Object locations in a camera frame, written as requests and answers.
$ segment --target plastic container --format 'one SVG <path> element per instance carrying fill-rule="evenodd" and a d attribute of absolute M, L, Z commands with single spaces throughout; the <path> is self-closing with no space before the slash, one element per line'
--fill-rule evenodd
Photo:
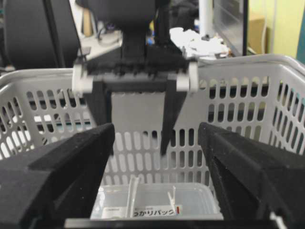
<path fill-rule="evenodd" d="M 200 91 L 187 95 L 163 158 L 164 93 L 112 95 L 116 140 L 102 185 L 128 185 L 140 177 L 141 184 L 205 184 L 214 193 L 198 145 L 201 122 L 304 154 L 302 64 L 260 55 L 199 65 Z M 71 78 L 72 69 L 16 71 L 0 78 L 0 159 L 96 126 L 84 99 L 71 92 Z"/>
<path fill-rule="evenodd" d="M 175 196 L 174 210 L 168 197 Z M 126 218 L 128 185 L 101 186 L 91 219 Z M 198 183 L 139 184 L 129 219 L 222 219 L 210 189 Z"/>

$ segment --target black mount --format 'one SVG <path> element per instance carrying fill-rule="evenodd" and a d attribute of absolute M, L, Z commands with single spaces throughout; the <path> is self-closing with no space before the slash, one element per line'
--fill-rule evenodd
<path fill-rule="evenodd" d="M 0 228 L 89 218 L 113 142 L 106 124 L 0 161 Z"/>
<path fill-rule="evenodd" d="M 226 220 L 267 220 L 305 228 L 305 158 L 206 123 L 199 143 Z"/>
<path fill-rule="evenodd" d="M 121 29 L 123 41 L 120 48 L 85 62 L 88 74 L 185 71 L 188 61 L 170 39 L 168 4 L 168 0 L 89 0 L 89 9 L 98 19 Z M 146 33 L 153 20 L 156 44 L 147 45 Z"/>

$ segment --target monitor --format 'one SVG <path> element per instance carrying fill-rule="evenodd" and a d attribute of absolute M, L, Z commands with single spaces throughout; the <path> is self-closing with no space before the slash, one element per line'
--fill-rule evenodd
<path fill-rule="evenodd" d="M 248 0 L 214 0 L 214 28 L 234 56 L 245 56 Z"/>

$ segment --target white cable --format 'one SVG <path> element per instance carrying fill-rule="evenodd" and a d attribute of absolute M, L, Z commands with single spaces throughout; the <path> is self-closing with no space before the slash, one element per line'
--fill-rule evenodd
<path fill-rule="evenodd" d="M 263 34 L 262 34 L 262 54 L 266 53 L 265 50 L 265 41 L 266 41 L 266 31 L 267 31 L 267 12 L 266 12 L 266 0 L 262 0 L 262 5 L 263 5 L 263 11 L 264 11 L 264 16 L 265 16 L 265 22 L 264 22 L 264 28 L 263 28 Z"/>
<path fill-rule="evenodd" d="M 173 209 L 173 212 L 174 212 L 175 215 L 177 215 L 176 207 L 175 207 L 175 204 L 176 204 L 176 187 L 173 186 L 173 197 L 172 197 L 170 192 L 167 192 L 167 195 L 168 195 L 168 198 L 170 199 L 170 205 Z"/>
<path fill-rule="evenodd" d="M 130 179 L 129 188 L 128 188 L 128 196 L 127 196 L 126 215 L 125 215 L 126 218 L 133 217 L 134 203 L 135 203 L 135 198 L 136 198 L 139 182 L 140 182 L 139 177 L 132 177 Z"/>

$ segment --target yellow wall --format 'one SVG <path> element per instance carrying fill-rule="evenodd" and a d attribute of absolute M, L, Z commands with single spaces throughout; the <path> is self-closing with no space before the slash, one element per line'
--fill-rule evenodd
<path fill-rule="evenodd" d="M 275 0 L 249 0 L 250 10 L 264 14 L 263 1 L 266 1 L 267 52 L 271 51 L 271 37 Z M 296 57 L 305 0 L 277 0 L 275 19 L 274 53 Z"/>

